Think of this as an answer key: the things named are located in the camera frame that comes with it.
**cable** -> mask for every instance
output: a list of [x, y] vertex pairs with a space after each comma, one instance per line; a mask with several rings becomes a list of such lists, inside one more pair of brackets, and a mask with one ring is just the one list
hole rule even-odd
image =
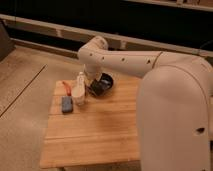
[[18, 5], [18, 0], [15, 0], [15, 3], [14, 3], [15, 25], [16, 25], [16, 17], [17, 17], [17, 5]]
[[203, 43], [203, 44], [199, 47], [199, 49], [198, 49], [198, 55], [201, 56], [201, 55], [200, 55], [200, 51], [201, 51], [205, 46], [210, 45], [210, 44], [212, 44], [212, 43], [213, 43], [213, 40], [209, 40], [209, 41]]

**wooden table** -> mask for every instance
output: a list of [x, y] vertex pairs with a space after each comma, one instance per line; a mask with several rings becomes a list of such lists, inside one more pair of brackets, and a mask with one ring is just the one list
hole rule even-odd
[[[85, 105], [61, 113], [65, 89], [58, 81], [50, 109], [41, 168], [106, 164], [139, 160], [136, 92], [139, 79], [115, 79], [103, 97], [86, 96]], [[72, 87], [74, 81], [67, 81]]]

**white bottle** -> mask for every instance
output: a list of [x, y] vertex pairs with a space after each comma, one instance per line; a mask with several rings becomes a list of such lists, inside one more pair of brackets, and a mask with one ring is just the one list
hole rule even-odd
[[72, 99], [76, 105], [83, 105], [85, 100], [84, 73], [79, 72], [76, 79], [76, 86], [72, 89]]

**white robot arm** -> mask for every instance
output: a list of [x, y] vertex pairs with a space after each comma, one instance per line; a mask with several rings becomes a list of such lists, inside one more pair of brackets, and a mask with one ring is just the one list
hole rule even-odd
[[210, 171], [212, 66], [195, 55], [163, 51], [108, 51], [93, 38], [78, 52], [90, 79], [111, 68], [142, 78], [137, 128], [143, 171]]

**dark background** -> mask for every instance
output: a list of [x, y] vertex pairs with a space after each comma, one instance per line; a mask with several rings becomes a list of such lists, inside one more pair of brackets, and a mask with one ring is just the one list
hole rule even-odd
[[[122, 0], [0, 0], [0, 13], [193, 48], [213, 40], [213, 12]], [[213, 50], [213, 44], [203, 49]]]

